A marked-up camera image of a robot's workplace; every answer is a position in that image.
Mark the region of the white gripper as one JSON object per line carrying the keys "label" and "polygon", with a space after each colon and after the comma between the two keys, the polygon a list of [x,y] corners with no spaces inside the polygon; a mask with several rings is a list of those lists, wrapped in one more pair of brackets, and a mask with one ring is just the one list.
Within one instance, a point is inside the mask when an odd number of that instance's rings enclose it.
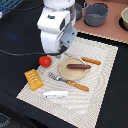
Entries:
{"label": "white gripper", "polygon": [[46,53],[57,53],[64,47],[69,48],[76,35],[77,30],[71,25],[67,25],[60,34],[42,32],[40,36],[43,50]]}

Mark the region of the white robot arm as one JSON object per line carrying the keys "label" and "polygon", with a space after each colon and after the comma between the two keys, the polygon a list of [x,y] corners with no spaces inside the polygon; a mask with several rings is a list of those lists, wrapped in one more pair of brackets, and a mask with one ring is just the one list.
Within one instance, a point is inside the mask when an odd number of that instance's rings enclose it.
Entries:
{"label": "white robot arm", "polygon": [[37,22],[45,53],[63,53],[74,41],[77,30],[75,0],[43,0],[44,8]]}

